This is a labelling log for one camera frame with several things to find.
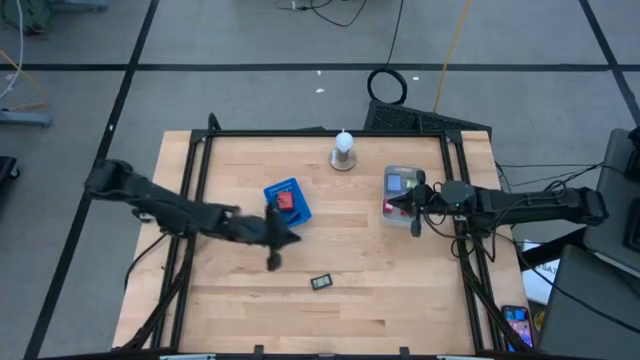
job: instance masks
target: wooden tabletop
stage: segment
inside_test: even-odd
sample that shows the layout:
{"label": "wooden tabletop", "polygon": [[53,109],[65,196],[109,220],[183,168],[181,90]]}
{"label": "wooden tabletop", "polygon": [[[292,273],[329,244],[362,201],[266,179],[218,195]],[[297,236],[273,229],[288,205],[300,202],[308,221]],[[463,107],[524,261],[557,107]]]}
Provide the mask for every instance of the wooden tabletop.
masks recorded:
{"label": "wooden tabletop", "polygon": [[[189,136],[165,133],[154,182],[179,191]],[[487,134],[465,132],[463,138],[471,182],[498,188]],[[421,167],[428,183],[445,181],[439,141],[356,137],[358,160],[348,172],[329,165],[333,144],[333,137],[214,139],[206,202],[263,214],[263,189],[296,177],[313,218],[294,228],[303,240],[282,251],[283,266],[276,272],[266,271],[265,248],[200,236],[180,351],[250,353],[262,344],[268,353],[397,354],[401,346],[412,354],[473,353],[451,240],[426,226],[422,237],[412,238],[409,229],[384,225],[380,214],[386,165]],[[450,151],[457,175],[453,146]],[[450,220],[440,229],[453,234]],[[158,234],[155,224],[142,225],[136,255]],[[496,304],[527,306],[513,246],[498,239],[496,262],[489,263]],[[129,340],[156,305],[168,243],[131,274],[114,346]],[[313,291],[310,279],[326,273],[333,286]],[[480,302],[478,310],[490,348]],[[173,315],[170,309],[163,344],[169,342]]]}

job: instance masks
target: phone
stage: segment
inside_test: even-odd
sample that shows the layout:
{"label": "phone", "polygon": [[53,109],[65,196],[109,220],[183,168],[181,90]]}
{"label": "phone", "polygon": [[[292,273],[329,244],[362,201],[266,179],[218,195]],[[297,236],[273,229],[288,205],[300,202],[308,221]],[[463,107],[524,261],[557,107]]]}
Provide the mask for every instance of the phone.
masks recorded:
{"label": "phone", "polygon": [[[502,307],[502,313],[513,330],[520,334],[520,338],[527,345],[533,348],[531,317],[529,316],[529,310],[522,306],[505,305]],[[513,346],[506,339],[505,345],[509,351],[515,351]]]}

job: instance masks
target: white cable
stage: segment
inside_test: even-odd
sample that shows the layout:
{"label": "white cable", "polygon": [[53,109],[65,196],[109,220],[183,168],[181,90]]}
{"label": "white cable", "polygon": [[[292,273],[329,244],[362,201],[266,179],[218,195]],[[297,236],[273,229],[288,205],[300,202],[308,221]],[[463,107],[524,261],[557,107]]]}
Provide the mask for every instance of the white cable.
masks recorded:
{"label": "white cable", "polygon": [[2,94],[0,94],[0,100],[2,100],[5,95],[7,95],[11,88],[13,88],[13,84],[16,83],[16,80],[18,80],[18,75],[20,75],[20,70],[22,70],[22,56],[24,55],[24,32],[22,29],[22,5],[20,4],[20,0],[16,0],[16,5],[18,6],[18,23],[20,25],[18,29],[18,32],[20,32],[20,57],[18,58],[18,70],[16,70],[16,74],[13,76],[13,79],[11,79],[9,86],[7,86]]}

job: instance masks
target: black floor line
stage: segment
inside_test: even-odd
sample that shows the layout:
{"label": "black floor line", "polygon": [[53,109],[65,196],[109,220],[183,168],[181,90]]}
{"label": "black floor line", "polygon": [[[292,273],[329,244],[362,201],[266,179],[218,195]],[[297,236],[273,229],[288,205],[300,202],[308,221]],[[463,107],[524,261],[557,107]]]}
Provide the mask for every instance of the black floor line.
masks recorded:
{"label": "black floor line", "polygon": [[[136,71],[372,71],[378,63],[299,63],[299,64],[138,64]],[[400,71],[441,71],[443,64],[390,64]],[[640,64],[619,65],[623,71],[640,71]],[[24,64],[25,71],[127,71],[127,64]],[[598,72],[612,70],[611,64],[449,64],[447,71],[478,72]],[[0,71],[12,71],[11,65],[0,65]]]}
{"label": "black floor line", "polygon": [[[127,71],[127,64],[22,64],[24,71]],[[15,71],[10,64],[0,64],[0,71]]]}
{"label": "black floor line", "polygon": [[600,45],[600,49],[604,54],[604,58],[607,60],[607,63],[611,66],[613,77],[616,79],[616,83],[618,84],[618,88],[620,89],[620,93],[624,98],[627,107],[629,108],[629,112],[631,113],[631,117],[633,121],[635,121],[636,125],[640,126],[640,108],[638,107],[638,103],[636,101],[636,97],[629,88],[629,84],[627,83],[627,79],[625,79],[624,74],[622,73],[623,66],[618,65],[618,61],[616,57],[613,55],[613,51],[611,51],[611,47],[609,46],[609,42],[607,38],[604,36],[604,32],[596,19],[596,15],[593,13],[593,9],[591,5],[589,5],[589,1],[580,0],[580,6],[582,6],[582,10],[584,14],[587,16],[587,20],[589,21],[589,25],[591,25],[591,30],[593,30],[593,34],[598,40],[598,45]]}
{"label": "black floor line", "polygon": [[[122,80],[120,91],[118,91],[113,109],[111,110],[111,115],[109,116],[109,121],[105,127],[104,135],[102,136],[102,141],[100,142],[100,147],[96,153],[96,160],[103,159],[109,151],[109,145],[113,139],[113,133],[118,124],[118,120],[120,119],[120,114],[122,113],[122,108],[127,98],[127,94],[129,93],[136,65],[138,65],[138,62],[140,61],[140,55],[142,55],[144,43],[147,39],[151,23],[153,22],[153,17],[158,8],[158,2],[159,0],[152,0],[149,4],[149,9],[147,10],[147,15],[144,18],[142,28],[138,34],[138,40],[136,41],[136,46],[133,50],[133,54],[131,55],[131,59],[129,60],[129,65],[124,75],[124,79]],[[58,260],[58,265],[53,274],[53,279],[49,285],[49,290],[47,291],[44,304],[42,305],[38,320],[36,321],[33,333],[31,334],[31,339],[27,345],[27,349],[24,354],[25,360],[37,359],[40,354],[40,349],[42,348],[42,344],[44,343],[47,335],[47,330],[51,323],[51,318],[53,317],[60,293],[62,292],[65,278],[69,272],[71,260],[73,259],[76,246],[78,245],[78,240],[80,239],[80,234],[82,233],[82,228],[87,218],[90,205],[91,199],[86,194],[83,194],[73,218],[71,229],[67,235],[64,248],[62,249],[62,255],[60,256],[60,260]]]}

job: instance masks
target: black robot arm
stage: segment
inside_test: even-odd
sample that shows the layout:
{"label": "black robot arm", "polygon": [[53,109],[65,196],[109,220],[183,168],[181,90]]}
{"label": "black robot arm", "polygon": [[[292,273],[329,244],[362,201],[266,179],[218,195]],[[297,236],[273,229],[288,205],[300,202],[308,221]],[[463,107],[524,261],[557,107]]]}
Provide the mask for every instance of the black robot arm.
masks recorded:
{"label": "black robot arm", "polygon": [[420,214],[464,216],[470,235],[487,237],[500,225],[564,219],[576,224],[600,225],[608,216],[602,194],[588,188],[562,188],[510,194],[462,181],[448,181],[436,192],[424,184],[424,172],[404,195],[390,199],[392,206],[415,216],[414,236],[420,236]]}
{"label": "black robot arm", "polygon": [[125,202],[136,213],[153,216],[161,230],[176,236],[200,233],[205,236],[269,247],[269,271],[280,267],[278,251],[297,242],[300,237],[289,231],[287,224],[266,206],[265,219],[241,216],[237,206],[196,203],[158,186],[136,174],[124,161],[98,161],[85,182],[86,192],[95,199]]}

